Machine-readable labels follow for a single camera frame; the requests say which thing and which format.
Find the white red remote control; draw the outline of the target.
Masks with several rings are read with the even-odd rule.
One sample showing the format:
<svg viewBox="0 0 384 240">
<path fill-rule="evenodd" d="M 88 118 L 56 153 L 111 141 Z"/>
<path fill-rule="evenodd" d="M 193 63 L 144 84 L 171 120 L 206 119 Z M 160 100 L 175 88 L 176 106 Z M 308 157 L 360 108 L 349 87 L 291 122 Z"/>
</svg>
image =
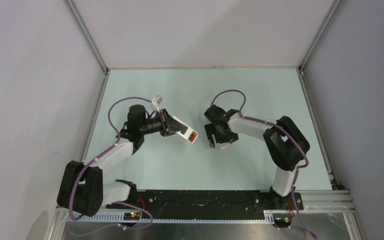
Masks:
<svg viewBox="0 0 384 240">
<path fill-rule="evenodd" d="M 183 122 L 182 120 L 180 120 L 178 117 L 176 116 L 172 116 L 172 118 L 174 120 L 176 120 L 177 122 L 179 122 L 180 124 L 182 124 L 184 127 L 186 127 L 186 129 L 184 130 L 181 130 L 179 132 L 177 132 L 178 135 L 180 135 L 182 138 L 184 138 L 185 140 L 187 140 L 189 143 L 193 144 L 198 136 L 199 136 L 199 133 L 197 131 L 195 131 L 193 128 L 191 128 L 189 125 L 187 125 L 185 122 Z M 195 138 L 195 140 L 193 142 L 190 141 L 190 135 L 193 133 L 193 132 L 196 132 L 198 133 L 197 137 Z"/>
</svg>

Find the white battery compartment cover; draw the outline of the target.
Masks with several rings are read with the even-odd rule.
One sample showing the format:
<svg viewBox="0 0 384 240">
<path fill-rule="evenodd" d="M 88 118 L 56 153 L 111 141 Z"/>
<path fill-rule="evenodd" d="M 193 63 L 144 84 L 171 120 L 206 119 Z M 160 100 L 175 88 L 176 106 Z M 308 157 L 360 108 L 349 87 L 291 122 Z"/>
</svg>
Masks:
<svg viewBox="0 0 384 240">
<path fill-rule="evenodd" d="M 227 147 L 229 147 L 231 145 L 230 142 L 225 142 L 225 143 L 221 143 L 219 146 L 220 146 L 220 149 L 223 150 Z"/>
</svg>

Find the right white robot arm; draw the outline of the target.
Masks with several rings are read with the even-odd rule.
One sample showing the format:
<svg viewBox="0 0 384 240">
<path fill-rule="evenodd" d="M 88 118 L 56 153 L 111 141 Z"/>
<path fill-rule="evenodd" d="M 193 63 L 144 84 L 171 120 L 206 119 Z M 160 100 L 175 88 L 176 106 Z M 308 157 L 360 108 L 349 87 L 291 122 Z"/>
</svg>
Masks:
<svg viewBox="0 0 384 240">
<path fill-rule="evenodd" d="M 288 116 L 276 121 L 242 115 L 211 105 L 204 113 L 209 123 L 204 126 L 209 146 L 224 149 L 247 135 L 265 142 L 276 173 L 269 189 L 271 204 L 284 209 L 294 198 L 299 170 L 309 165 L 307 152 L 311 146 L 296 124 Z"/>
</svg>

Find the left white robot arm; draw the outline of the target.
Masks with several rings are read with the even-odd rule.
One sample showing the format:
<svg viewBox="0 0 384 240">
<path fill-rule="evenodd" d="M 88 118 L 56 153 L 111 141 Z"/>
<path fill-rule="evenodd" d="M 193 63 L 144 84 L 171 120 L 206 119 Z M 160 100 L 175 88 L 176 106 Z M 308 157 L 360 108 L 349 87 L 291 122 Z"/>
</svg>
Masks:
<svg viewBox="0 0 384 240">
<path fill-rule="evenodd" d="M 134 155 L 144 143 L 145 136 L 154 133 L 160 133 L 162 137 L 179 135 L 191 144 L 198 137 L 196 131 L 164 108 L 150 116 L 143 105 L 132 105 L 114 144 L 89 162 L 71 161 L 66 165 L 57 205 L 88 217 L 94 216 L 101 207 L 118 201 L 125 208 L 136 206 L 138 194 L 133 182 L 119 179 L 105 184 L 104 175 Z"/>
</svg>

